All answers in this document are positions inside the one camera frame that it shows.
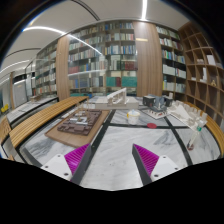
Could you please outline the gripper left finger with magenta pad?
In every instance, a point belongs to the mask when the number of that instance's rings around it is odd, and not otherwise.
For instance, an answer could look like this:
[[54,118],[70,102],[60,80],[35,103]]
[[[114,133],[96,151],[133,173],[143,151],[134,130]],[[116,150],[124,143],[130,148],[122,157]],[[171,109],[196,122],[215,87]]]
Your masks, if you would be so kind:
[[77,185],[80,184],[91,156],[91,145],[86,144],[66,155],[56,154],[42,169]]

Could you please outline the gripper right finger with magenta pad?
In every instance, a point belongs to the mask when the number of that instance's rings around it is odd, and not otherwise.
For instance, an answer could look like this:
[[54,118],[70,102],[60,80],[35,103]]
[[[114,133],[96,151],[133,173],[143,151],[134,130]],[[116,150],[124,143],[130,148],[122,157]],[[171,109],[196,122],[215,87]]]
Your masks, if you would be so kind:
[[150,184],[179,170],[179,167],[168,156],[158,156],[137,144],[132,146],[132,155],[143,185]]

